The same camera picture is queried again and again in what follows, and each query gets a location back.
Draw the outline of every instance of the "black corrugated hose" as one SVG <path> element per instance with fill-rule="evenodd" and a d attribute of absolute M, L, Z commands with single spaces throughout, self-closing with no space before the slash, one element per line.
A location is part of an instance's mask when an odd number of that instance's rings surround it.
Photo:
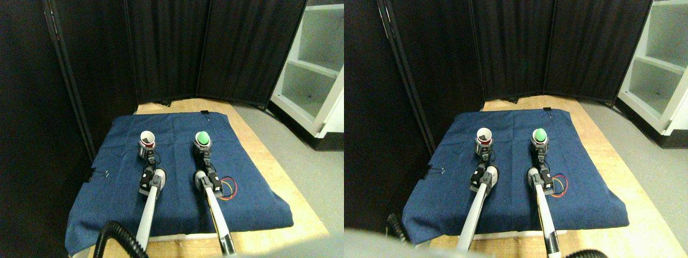
<path fill-rule="evenodd" d="M 143 250 L 138 241 L 136 241 L 136 237 L 134 237 L 127 228 L 116 221 L 107 222 L 107 224 L 103 226 L 103 229 L 100 230 L 93 258 L 103 258 L 105 245 L 107 245 L 107 240 L 110 238 L 117 240 L 130 257 L 148 258 L 148 254 Z"/>
<path fill-rule="evenodd" d="M 607 255 L 597 250 L 580 250 L 568 255 L 566 258 L 607 258 Z"/>

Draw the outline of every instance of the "white shelf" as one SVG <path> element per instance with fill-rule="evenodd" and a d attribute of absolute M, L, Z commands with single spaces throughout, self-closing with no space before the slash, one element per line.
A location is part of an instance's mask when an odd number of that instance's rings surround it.
<path fill-rule="evenodd" d="M 645 62 L 650 65 L 657 66 L 659 68 L 668 70 L 670 72 L 673 72 L 678 75 L 683 75 L 683 72 L 686 71 L 685 67 L 681 67 L 679 65 L 674 65 L 673 63 L 669 63 L 667 61 L 663 61 L 654 57 L 649 57 L 649 56 L 636 56 L 636 60 Z"/>
<path fill-rule="evenodd" d="M 660 7 L 662 7 L 662 6 L 675 6 L 675 5 L 688 5 L 688 0 L 655 1 L 652 3 L 652 6 L 660 6 Z"/>
<path fill-rule="evenodd" d="M 343 4 L 338 5 L 326 5 L 326 6 L 308 6 L 305 8 L 306 11 L 318 11 L 318 10 L 344 10 Z"/>
<path fill-rule="evenodd" d="M 306 68 L 308 70 L 311 70 L 313 72 L 320 73 L 324 76 L 330 77 L 330 78 L 337 78 L 337 74 L 339 74 L 338 71 L 335 71 L 330 68 L 322 67 L 320 65 L 316 65 L 314 63 L 309 63 L 306 61 L 301 61 L 301 60 L 289 60 L 289 63 L 296 65 L 301 68 Z"/>

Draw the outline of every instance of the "red object inside cup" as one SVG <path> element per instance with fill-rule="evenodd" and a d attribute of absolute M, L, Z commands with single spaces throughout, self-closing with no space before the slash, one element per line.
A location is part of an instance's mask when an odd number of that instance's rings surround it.
<path fill-rule="evenodd" d="M 492 138 L 489 140 L 480 140 L 480 138 L 478 138 L 477 141 L 480 142 L 480 144 L 490 144 L 490 142 L 492 142 Z"/>
<path fill-rule="evenodd" d="M 143 140 L 141 140 L 141 144 L 143 144 L 143 146 L 147 148 L 151 148 L 155 145 L 155 142 L 144 142 Z"/>

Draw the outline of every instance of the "white cup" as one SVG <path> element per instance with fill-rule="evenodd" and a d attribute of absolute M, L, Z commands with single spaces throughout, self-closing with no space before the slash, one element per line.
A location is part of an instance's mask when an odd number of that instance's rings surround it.
<path fill-rule="evenodd" d="M 477 130 L 477 134 L 475 137 L 481 144 L 489 144 L 490 141 L 492 141 L 492 131 L 490 131 L 490 129 L 482 127 L 481 129 Z"/>
<path fill-rule="evenodd" d="M 140 139 L 141 145 L 143 145 L 144 147 L 152 148 L 153 146 L 155 146 L 155 135 L 150 131 L 141 132 Z"/>

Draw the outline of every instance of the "shelf compartment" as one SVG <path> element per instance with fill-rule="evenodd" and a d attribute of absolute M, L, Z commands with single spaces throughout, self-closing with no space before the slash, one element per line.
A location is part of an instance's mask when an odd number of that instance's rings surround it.
<path fill-rule="evenodd" d="M 654 109 L 658 116 L 661 116 L 667 108 L 671 96 L 674 95 L 680 80 L 680 74 L 645 61 L 636 61 L 633 64 L 628 91 Z"/>
<path fill-rule="evenodd" d="M 688 0 L 669 0 L 669 1 L 655 1 L 652 3 L 652 6 L 680 6 L 680 5 L 688 5 Z"/>
<path fill-rule="evenodd" d="M 299 60 L 339 71 L 344 64 L 344 5 L 308 6 L 303 13 Z"/>
<path fill-rule="evenodd" d="M 335 78 L 315 72 L 308 67 L 287 63 L 281 95 L 291 100 L 311 116 L 316 117 Z"/>
<path fill-rule="evenodd" d="M 649 57 L 649 56 L 636 56 L 636 60 L 645 62 L 645 63 L 650 64 L 650 65 L 657 66 L 659 68 L 668 70 L 668 71 L 673 72 L 673 73 L 678 74 L 678 75 L 683 75 L 683 73 L 686 70 L 685 67 L 674 65 L 673 63 L 669 63 L 667 61 L 660 60 L 660 59 L 653 58 L 653 57 Z"/>
<path fill-rule="evenodd" d="M 324 67 L 322 65 L 316 65 L 314 63 L 309 63 L 306 61 L 301 61 L 301 60 L 289 60 L 289 63 L 292 65 L 296 65 L 301 68 L 306 68 L 308 70 L 311 70 L 313 72 L 320 73 L 324 76 L 330 77 L 330 78 L 337 78 L 337 75 L 339 74 L 338 71 L 335 71 L 333 69 L 329 69 L 327 67 Z"/>
<path fill-rule="evenodd" d="M 688 67 L 688 1 L 653 4 L 646 56 Z"/>

